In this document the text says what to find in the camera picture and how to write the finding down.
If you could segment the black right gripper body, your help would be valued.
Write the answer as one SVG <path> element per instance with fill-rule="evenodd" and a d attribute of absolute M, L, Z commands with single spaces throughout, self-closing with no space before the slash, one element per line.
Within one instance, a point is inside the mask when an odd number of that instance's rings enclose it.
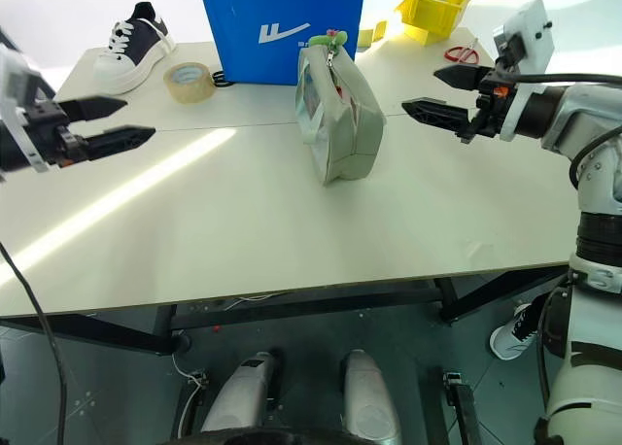
<path fill-rule="evenodd" d="M 516 84 L 504 74 L 507 67 L 498 58 L 495 64 L 482 66 L 459 63 L 460 88 L 475 90 L 476 113 L 457 134 L 463 144 L 469 144 L 476 136 L 494 138 L 501 133 L 509 105 L 516 93 Z"/>

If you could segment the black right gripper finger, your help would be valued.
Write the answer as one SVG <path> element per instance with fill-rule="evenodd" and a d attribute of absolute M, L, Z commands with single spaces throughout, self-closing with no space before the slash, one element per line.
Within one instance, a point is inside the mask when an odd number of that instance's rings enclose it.
<path fill-rule="evenodd" d="M 404 112 L 419 123 L 453 132 L 461 139 L 471 139 L 466 108 L 447 105 L 444 101 L 420 97 L 401 103 Z"/>
<path fill-rule="evenodd" d="M 435 70 L 433 75 L 455 89 L 491 93 L 494 88 L 489 77 L 491 71 L 487 66 L 452 64 Z"/>

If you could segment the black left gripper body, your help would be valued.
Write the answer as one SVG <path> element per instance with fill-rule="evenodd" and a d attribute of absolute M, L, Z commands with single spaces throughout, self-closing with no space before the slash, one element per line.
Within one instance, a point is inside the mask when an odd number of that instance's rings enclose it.
<path fill-rule="evenodd" d="M 89 102 L 48 100 L 16 108 L 17 120 L 45 167 L 62 168 L 89 160 L 87 140 L 69 129 L 72 122 L 88 120 Z"/>

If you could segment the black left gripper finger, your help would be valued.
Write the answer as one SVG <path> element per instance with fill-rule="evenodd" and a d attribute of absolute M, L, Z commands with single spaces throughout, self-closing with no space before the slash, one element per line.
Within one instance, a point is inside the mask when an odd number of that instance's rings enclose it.
<path fill-rule="evenodd" d="M 94 161 L 115 154 L 121 154 L 141 147 L 156 133 L 153 127 L 125 125 L 104 131 L 101 134 L 82 138 L 74 161 Z"/>
<path fill-rule="evenodd" d="M 57 103 L 70 122 L 107 118 L 127 105 L 125 100 L 108 96 L 90 96 Z"/>

